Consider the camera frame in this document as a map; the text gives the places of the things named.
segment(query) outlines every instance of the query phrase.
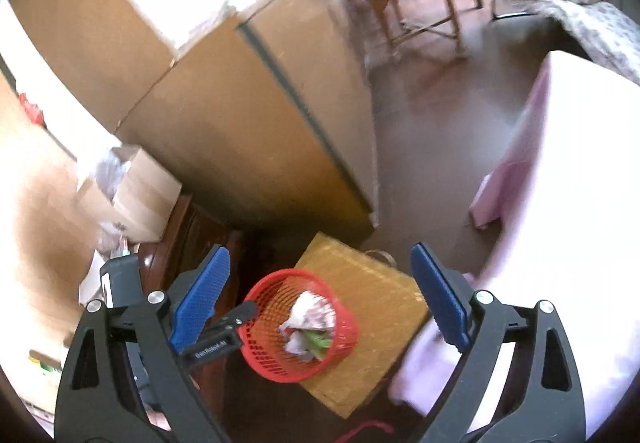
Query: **metal bolt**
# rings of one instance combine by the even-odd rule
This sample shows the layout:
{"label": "metal bolt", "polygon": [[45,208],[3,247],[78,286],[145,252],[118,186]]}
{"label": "metal bolt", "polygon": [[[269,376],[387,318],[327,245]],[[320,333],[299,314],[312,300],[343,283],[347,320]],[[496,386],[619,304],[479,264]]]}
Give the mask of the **metal bolt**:
{"label": "metal bolt", "polygon": [[554,305],[551,304],[548,300],[540,301],[540,309],[545,313],[552,313],[554,310]]}
{"label": "metal bolt", "polygon": [[150,304],[160,304],[164,300],[164,291],[157,289],[146,297]]}
{"label": "metal bolt", "polygon": [[488,291],[481,289],[476,293],[476,300],[482,304],[491,304],[494,301],[494,296]]}
{"label": "metal bolt", "polygon": [[102,302],[99,300],[92,300],[89,304],[86,305],[86,310],[89,313],[95,313],[102,307]]}

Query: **brown floor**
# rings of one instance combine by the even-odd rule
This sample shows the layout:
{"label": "brown floor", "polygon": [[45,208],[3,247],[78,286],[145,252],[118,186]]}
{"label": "brown floor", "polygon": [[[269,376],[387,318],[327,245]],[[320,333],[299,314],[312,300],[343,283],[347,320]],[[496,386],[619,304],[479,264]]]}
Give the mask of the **brown floor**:
{"label": "brown floor", "polygon": [[[467,208],[482,177],[507,146],[531,84],[552,49],[579,48],[552,22],[537,17],[490,22],[488,9],[456,0],[468,58],[451,41],[423,34],[389,58],[375,22],[365,14],[370,82],[378,138],[380,226],[363,249],[391,253],[408,271],[409,250],[427,242],[444,264],[482,268],[499,225],[479,232]],[[442,0],[403,3],[405,15],[438,20]],[[259,378],[235,355],[228,364],[223,424],[236,443],[332,443],[368,419],[390,423],[386,436],[367,429],[359,441],[404,441],[420,421],[393,406],[386,387],[342,420],[297,385]]]}

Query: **blue gripper pad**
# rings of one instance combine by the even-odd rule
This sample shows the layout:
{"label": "blue gripper pad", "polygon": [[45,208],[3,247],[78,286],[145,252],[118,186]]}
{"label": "blue gripper pad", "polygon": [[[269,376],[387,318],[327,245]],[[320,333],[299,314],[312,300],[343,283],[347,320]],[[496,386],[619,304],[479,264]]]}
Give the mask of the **blue gripper pad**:
{"label": "blue gripper pad", "polygon": [[174,331],[169,341],[177,353],[196,343],[205,323],[215,313],[214,306],[229,278],[231,260],[228,250],[223,246],[215,246],[211,251],[198,269],[180,274],[172,284],[172,288],[174,285],[179,287],[178,280],[184,282],[193,279],[188,274],[200,273],[175,309]]}
{"label": "blue gripper pad", "polygon": [[438,260],[422,244],[411,250],[411,271],[444,340],[463,353],[470,345],[467,311],[444,277]]}

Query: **red bucket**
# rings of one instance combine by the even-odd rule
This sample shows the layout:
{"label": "red bucket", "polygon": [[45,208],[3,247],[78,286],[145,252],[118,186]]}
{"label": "red bucket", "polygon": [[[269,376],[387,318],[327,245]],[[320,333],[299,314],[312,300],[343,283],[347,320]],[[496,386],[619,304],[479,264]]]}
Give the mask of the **red bucket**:
{"label": "red bucket", "polygon": [[[326,298],[335,311],[335,331],[331,347],[322,361],[303,362],[284,350],[286,338],[278,328],[289,318],[291,307],[304,291]],[[294,383],[317,375],[346,357],[358,341],[353,314],[335,297],[321,279],[301,269],[281,269],[258,282],[245,300],[253,300],[258,318],[239,329],[246,362],[256,373],[271,381]]]}

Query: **bed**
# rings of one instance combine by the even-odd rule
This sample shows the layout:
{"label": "bed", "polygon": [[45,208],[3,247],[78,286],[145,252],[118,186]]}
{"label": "bed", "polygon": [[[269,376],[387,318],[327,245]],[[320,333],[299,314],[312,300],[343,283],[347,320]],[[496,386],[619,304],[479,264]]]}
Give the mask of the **bed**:
{"label": "bed", "polygon": [[[502,233],[476,288],[504,303],[552,301],[577,362],[587,436],[640,369],[640,88],[610,70],[551,52],[508,150],[470,207]],[[491,420],[513,344],[505,344],[470,429]],[[460,355],[430,321],[392,380],[390,397],[426,415]]]}

